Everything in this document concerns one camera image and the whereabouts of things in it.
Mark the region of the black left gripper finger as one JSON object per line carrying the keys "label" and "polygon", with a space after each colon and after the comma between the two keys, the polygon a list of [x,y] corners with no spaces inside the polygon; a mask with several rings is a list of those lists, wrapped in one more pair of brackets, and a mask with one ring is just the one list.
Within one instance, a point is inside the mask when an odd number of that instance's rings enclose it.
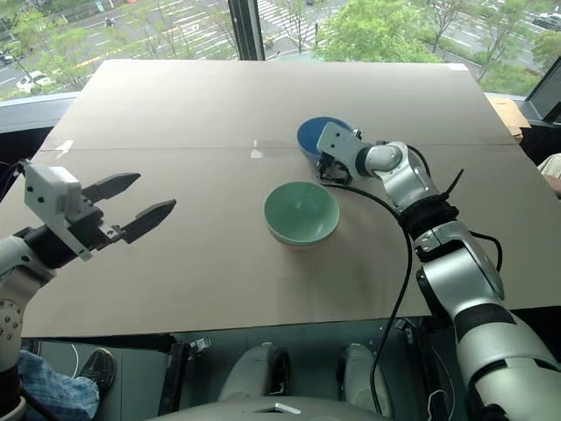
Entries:
{"label": "black left gripper finger", "polygon": [[174,209],[176,200],[156,203],[140,212],[129,224],[121,228],[120,238],[127,244],[135,242],[156,228]]}
{"label": "black left gripper finger", "polygon": [[91,203],[108,200],[127,190],[141,176],[140,173],[120,173],[108,176],[82,190]]}

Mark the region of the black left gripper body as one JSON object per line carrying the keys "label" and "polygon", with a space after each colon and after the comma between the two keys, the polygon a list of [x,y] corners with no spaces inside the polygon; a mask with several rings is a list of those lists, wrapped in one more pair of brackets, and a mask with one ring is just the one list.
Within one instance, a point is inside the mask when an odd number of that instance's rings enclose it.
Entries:
{"label": "black left gripper body", "polygon": [[78,210],[66,215],[67,228],[89,251],[101,251],[124,235],[119,225],[110,225],[103,217],[102,210],[82,196]]}

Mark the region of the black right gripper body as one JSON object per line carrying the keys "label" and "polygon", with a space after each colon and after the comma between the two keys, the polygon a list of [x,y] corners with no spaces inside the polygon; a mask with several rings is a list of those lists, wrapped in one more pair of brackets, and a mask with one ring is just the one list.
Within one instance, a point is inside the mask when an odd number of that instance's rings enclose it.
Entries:
{"label": "black right gripper body", "polygon": [[321,153],[316,169],[321,182],[339,185],[349,185],[352,182],[347,167],[327,153]]}

